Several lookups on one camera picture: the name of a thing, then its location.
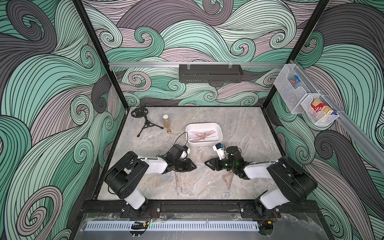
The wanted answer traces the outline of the blue clear set square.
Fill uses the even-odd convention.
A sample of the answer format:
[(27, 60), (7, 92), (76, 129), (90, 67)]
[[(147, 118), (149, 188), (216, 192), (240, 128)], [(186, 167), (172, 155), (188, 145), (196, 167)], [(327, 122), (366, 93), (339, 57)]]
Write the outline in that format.
[(198, 167), (202, 167), (202, 168), (206, 168), (207, 167), (205, 164), (201, 164), (201, 163), (195, 163), (195, 165), (197, 165)]

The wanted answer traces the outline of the small red set square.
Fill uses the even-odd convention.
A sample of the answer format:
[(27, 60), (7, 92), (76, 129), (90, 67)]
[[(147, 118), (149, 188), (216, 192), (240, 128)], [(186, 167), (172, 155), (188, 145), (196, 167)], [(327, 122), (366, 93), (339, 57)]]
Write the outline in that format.
[(231, 189), (233, 177), (234, 177), (234, 173), (228, 173), (228, 174), (222, 175), (222, 179), (228, 190)]

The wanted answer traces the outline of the white storage box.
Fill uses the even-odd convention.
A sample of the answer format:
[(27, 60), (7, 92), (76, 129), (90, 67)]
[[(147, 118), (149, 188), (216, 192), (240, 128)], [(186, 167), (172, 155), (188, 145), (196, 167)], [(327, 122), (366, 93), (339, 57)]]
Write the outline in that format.
[(195, 123), (186, 126), (191, 147), (213, 146), (223, 140), (222, 129), (217, 123)]

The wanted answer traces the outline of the wide red ruler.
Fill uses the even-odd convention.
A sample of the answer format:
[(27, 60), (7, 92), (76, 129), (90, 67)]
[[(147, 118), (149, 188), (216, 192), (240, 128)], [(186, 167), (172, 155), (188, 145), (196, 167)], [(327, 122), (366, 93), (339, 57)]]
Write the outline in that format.
[(194, 134), (194, 137), (190, 139), (190, 142), (192, 143), (205, 141), (209, 138), (215, 138), (217, 136), (217, 133), (215, 130), (209, 130), (205, 132), (192, 131), (192, 133)]

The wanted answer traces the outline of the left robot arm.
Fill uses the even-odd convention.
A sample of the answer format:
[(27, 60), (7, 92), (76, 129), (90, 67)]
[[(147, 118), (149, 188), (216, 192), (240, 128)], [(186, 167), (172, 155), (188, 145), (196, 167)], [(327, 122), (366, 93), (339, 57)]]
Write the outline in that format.
[(147, 199), (137, 189), (144, 175), (191, 172), (197, 166), (189, 159), (179, 159), (171, 154), (157, 158), (145, 158), (132, 151), (126, 153), (113, 165), (104, 178), (104, 182), (116, 194), (135, 210), (143, 209)]

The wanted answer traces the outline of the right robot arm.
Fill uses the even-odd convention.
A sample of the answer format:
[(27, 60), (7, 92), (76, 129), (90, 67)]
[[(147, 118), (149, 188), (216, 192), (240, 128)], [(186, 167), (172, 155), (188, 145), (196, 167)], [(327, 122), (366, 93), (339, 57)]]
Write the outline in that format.
[(286, 203), (300, 204), (318, 187), (317, 181), (287, 156), (276, 161), (246, 162), (243, 158), (228, 156), (205, 161), (213, 171), (227, 170), (243, 180), (271, 179), (276, 187), (255, 199), (255, 212), (265, 216), (267, 211)]

